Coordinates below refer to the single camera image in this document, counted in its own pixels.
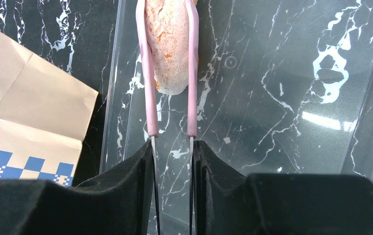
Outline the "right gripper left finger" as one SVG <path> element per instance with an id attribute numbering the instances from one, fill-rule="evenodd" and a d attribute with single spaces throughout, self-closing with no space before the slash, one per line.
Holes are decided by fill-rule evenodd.
<path id="1" fill-rule="evenodd" d="M 145 235 L 152 188 L 150 141 L 76 187 L 0 180 L 0 235 Z"/>

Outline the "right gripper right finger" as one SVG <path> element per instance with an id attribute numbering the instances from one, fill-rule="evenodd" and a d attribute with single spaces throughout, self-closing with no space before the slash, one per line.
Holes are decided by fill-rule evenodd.
<path id="1" fill-rule="evenodd" d="M 342 174 L 244 176 L 193 146 L 198 235 L 373 235 L 373 183 Z"/>

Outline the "brown checkered paper bag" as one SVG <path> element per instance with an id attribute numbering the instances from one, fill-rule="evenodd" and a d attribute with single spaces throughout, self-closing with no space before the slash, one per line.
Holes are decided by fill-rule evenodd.
<path id="1" fill-rule="evenodd" d="M 97 97 L 0 32 L 0 179 L 69 187 Z"/>

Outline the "pink metal tongs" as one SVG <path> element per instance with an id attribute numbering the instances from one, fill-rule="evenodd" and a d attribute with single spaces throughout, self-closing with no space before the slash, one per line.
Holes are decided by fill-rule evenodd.
<path id="1" fill-rule="evenodd" d="M 151 54 L 151 48 L 148 45 L 146 20 L 145 20 L 145 1 L 139 0 L 136 5 L 135 19 L 137 26 L 137 35 L 141 55 L 142 72 L 144 78 L 145 107 L 147 117 L 147 133 L 152 145 L 153 157 L 153 182 L 154 199 L 156 211 L 156 230 L 162 235 L 163 224 L 161 217 L 161 208 L 159 205 L 158 190 L 158 166 L 155 140 L 159 136 L 158 113 L 156 107 L 156 92 L 154 80 L 154 67 Z M 198 47 L 199 47 L 199 14 L 196 8 L 196 1 L 188 0 L 187 10 L 189 15 L 189 78 L 188 86 L 188 112 L 187 112 L 187 136 L 190 139 L 189 160 L 193 161 L 194 139 L 197 136 L 197 75 L 198 75 Z"/>

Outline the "pink sugared bread slice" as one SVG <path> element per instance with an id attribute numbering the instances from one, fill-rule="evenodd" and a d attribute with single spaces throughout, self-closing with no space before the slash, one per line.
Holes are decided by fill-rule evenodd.
<path id="1" fill-rule="evenodd" d="M 187 0 L 147 0 L 145 20 L 158 92 L 181 94 L 189 78 Z"/>

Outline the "clear plastic tray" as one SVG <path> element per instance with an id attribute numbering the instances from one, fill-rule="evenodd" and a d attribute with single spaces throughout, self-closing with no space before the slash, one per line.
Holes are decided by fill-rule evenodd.
<path id="1" fill-rule="evenodd" d="M 100 172 L 148 138 L 135 23 L 120 0 Z M 373 0 L 199 0 L 198 140 L 244 175 L 373 181 Z M 156 95 L 165 235 L 188 234 L 187 89 Z"/>

